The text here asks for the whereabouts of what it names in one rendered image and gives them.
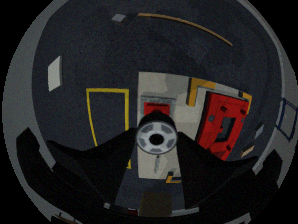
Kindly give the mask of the grey wheel with black tyre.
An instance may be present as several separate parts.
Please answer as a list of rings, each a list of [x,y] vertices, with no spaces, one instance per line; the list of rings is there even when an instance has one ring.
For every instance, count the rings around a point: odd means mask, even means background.
[[[153,135],[160,135],[154,137]],[[162,112],[152,112],[142,117],[134,136],[138,148],[149,155],[162,155],[176,147],[178,131],[172,117]]]

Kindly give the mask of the yellow rectangular outline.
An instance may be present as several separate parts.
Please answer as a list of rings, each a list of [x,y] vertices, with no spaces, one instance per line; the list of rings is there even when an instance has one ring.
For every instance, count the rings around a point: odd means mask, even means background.
[[[94,129],[93,129],[93,124],[92,124],[92,117],[90,117],[90,104],[89,104],[89,92],[125,92],[125,131],[128,131],[129,129],[129,89],[126,88],[120,88],[120,89],[114,89],[114,88],[86,88],[86,104],[88,104],[88,116],[89,116],[89,123],[90,123],[90,128],[92,128],[92,133],[93,133],[93,139],[94,139],[94,144],[96,144],[96,136],[94,136]]]

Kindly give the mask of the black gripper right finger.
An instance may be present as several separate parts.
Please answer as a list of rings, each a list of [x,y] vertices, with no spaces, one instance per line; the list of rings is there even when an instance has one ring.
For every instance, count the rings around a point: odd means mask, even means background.
[[[198,204],[213,196],[227,181],[253,169],[259,159],[253,156],[226,163],[181,131],[176,145],[186,210],[198,208]]]

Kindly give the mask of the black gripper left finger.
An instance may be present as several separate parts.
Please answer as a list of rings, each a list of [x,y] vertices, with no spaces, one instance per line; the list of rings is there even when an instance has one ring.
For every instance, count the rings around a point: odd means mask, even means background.
[[[136,132],[137,128],[130,128],[88,151],[64,147],[52,140],[47,145],[55,161],[88,181],[105,204],[113,205],[132,156]]]

